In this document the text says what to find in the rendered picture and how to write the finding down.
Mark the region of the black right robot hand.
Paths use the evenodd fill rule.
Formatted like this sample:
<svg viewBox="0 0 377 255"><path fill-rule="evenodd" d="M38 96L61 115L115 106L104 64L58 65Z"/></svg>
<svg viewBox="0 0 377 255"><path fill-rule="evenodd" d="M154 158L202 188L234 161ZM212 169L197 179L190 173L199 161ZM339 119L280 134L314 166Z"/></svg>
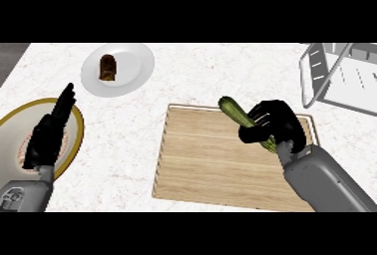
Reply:
<svg viewBox="0 0 377 255"><path fill-rule="evenodd" d="M286 101L262 101L248 116L256 126L239 128L239 138L245 143L268 141L274 136L276 143L293 141L293 153L304 150L307 146L305 131Z"/></svg>

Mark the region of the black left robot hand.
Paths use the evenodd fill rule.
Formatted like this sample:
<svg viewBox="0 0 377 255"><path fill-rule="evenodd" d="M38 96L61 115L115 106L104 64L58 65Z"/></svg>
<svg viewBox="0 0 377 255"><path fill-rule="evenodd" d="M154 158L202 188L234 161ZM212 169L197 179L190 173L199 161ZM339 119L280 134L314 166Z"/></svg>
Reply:
<svg viewBox="0 0 377 255"><path fill-rule="evenodd" d="M75 84L70 83L58 98L52 112L44 115L33 129L23 165L24 169L33 169L42 165L55 165L63 146L64 129L75 103Z"/></svg>

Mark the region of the green squash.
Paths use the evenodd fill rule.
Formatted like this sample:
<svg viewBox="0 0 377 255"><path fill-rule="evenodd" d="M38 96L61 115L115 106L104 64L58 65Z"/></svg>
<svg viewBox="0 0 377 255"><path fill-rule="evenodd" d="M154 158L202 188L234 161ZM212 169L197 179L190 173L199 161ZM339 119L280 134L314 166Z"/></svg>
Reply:
<svg viewBox="0 0 377 255"><path fill-rule="evenodd" d="M246 111L243 110L239 102L233 97L222 96L218 100L218 106L225 115L245 129L252 129L256 127L255 120L249 117ZM268 139L259 144L270 152L277 153L277 144L273 136L270 136Z"/></svg>

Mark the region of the pale wooden tray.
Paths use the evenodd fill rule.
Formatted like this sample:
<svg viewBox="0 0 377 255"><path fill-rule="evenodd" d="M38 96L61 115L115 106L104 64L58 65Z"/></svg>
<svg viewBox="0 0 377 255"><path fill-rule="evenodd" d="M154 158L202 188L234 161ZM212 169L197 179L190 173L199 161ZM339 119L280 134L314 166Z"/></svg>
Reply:
<svg viewBox="0 0 377 255"><path fill-rule="evenodd" d="M153 195L160 199L273 211L308 211L276 153L239 139L218 108L171 105Z"/></svg>

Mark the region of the gold-rimmed white plate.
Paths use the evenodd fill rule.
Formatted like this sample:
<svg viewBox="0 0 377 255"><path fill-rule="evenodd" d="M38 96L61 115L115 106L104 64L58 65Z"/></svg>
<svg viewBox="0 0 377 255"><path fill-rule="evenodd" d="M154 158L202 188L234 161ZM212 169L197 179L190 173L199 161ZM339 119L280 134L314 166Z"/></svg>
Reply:
<svg viewBox="0 0 377 255"><path fill-rule="evenodd" d="M30 102L17 108L0 120L0 186L11 180L38 180L36 170L24 169L24 159L33 129L42 117L55 105L57 98ZM81 150L85 136L85 118L78 107L73 107L66 125L55 178L66 172Z"/></svg>

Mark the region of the brown pastry piece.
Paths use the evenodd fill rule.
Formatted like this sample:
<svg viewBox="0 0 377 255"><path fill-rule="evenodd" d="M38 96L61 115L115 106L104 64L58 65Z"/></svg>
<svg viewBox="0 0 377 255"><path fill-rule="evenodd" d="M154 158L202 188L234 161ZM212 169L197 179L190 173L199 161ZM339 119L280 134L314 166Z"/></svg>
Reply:
<svg viewBox="0 0 377 255"><path fill-rule="evenodd" d="M117 60L110 54L104 55L101 58L101 74L100 79L103 81L113 81L117 75Z"/></svg>

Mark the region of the white round plate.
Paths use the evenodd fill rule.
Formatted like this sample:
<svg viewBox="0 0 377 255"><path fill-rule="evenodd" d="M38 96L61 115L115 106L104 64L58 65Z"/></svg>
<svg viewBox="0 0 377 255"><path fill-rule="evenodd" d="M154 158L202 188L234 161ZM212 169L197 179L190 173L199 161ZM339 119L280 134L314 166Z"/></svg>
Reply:
<svg viewBox="0 0 377 255"><path fill-rule="evenodd" d="M116 79L101 79L101 59L116 59ZM156 56L143 43L107 44L89 55L82 68L82 84L98 97L120 97L135 91L149 81L156 68Z"/></svg>

